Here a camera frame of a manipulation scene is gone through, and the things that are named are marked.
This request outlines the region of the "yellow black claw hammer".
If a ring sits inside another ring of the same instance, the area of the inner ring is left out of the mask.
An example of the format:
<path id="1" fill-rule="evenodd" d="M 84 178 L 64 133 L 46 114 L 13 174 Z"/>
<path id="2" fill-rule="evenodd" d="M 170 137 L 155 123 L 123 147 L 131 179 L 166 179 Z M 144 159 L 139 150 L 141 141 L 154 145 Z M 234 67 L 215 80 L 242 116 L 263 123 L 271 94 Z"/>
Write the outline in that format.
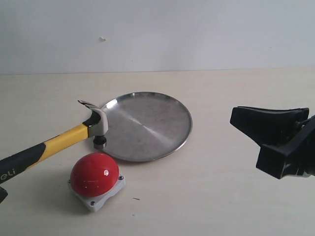
<path id="1" fill-rule="evenodd" d="M 91 110 L 91 116 L 82 124 L 39 143 L 26 150 L 18 152 L 0 161 L 0 182 L 4 183 L 50 156 L 87 138 L 93 137 L 95 149 L 104 149 L 108 131 L 106 113 L 96 105 L 79 100 L 80 104 Z"/>

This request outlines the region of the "red dome push button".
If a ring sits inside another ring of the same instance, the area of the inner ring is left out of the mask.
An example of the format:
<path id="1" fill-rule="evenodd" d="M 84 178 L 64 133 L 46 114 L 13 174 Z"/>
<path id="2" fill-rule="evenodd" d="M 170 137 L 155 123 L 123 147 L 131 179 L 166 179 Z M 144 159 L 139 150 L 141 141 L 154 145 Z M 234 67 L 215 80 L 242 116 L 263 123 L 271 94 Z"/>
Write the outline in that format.
<path id="1" fill-rule="evenodd" d="M 76 162 L 67 185 L 90 212 L 97 212 L 125 187 L 126 179 L 111 156 L 96 152 Z"/>

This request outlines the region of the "round steel plate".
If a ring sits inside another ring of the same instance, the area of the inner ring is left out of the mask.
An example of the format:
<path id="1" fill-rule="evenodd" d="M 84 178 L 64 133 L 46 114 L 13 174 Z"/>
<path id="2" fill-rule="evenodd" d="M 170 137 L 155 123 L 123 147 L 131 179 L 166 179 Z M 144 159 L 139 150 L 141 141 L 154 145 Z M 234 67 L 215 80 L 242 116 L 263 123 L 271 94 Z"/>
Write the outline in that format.
<path id="1" fill-rule="evenodd" d="M 121 95 L 101 107 L 107 115 L 104 153 L 128 162 L 150 162 L 180 149 L 192 131 L 192 116 L 178 99 L 154 91 Z"/>

